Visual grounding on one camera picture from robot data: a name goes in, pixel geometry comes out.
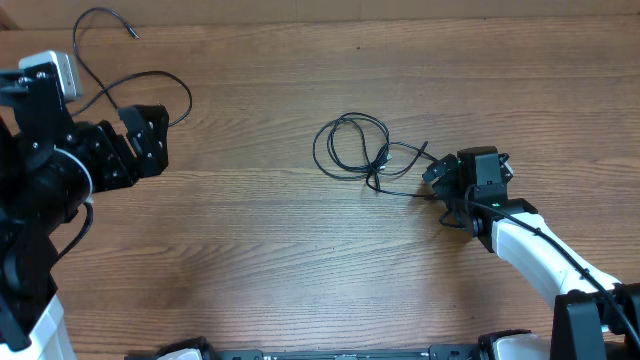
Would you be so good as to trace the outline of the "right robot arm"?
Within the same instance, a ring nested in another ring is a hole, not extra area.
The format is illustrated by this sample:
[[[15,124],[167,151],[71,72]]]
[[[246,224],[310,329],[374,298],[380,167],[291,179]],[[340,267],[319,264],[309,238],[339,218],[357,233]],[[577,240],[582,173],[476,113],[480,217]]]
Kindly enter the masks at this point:
[[[636,359],[639,286],[599,270],[564,243],[528,201],[511,199],[509,156],[492,146],[433,160],[423,180],[454,227],[513,266],[553,312],[545,340],[529,330],[485,334],[472,359]]]

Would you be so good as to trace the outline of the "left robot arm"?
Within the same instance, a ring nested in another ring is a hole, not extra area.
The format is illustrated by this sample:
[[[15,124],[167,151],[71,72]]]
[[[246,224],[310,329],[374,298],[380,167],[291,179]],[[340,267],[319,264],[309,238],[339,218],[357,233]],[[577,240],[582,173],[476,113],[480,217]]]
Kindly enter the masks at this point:
[[[66,106],[57,66],[1,73],[1,104],[17,134],[1,129],[1,356],[72,359],[54,265],[66,255],[51,234],[79,207],[93,223],[93,194],[133,186],[168,165],[169,115],[162,105],[119,109],[126,135],[111,123],[77,123]]]

